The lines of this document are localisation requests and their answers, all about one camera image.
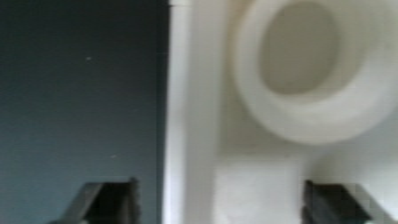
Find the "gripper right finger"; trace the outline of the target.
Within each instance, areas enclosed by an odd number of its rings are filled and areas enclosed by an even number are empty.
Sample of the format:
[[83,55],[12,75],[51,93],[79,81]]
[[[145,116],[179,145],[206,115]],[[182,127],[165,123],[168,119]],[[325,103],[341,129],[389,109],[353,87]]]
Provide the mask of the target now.
[[357,185],[303,182],[301,224],[385,224],[374,199]]

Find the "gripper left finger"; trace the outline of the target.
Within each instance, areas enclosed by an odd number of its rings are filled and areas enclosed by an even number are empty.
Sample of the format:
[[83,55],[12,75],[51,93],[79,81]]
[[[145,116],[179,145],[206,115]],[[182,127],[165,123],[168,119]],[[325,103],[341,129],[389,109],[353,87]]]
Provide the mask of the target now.
[[140,224],[138,181],[88,182],[49,224]]

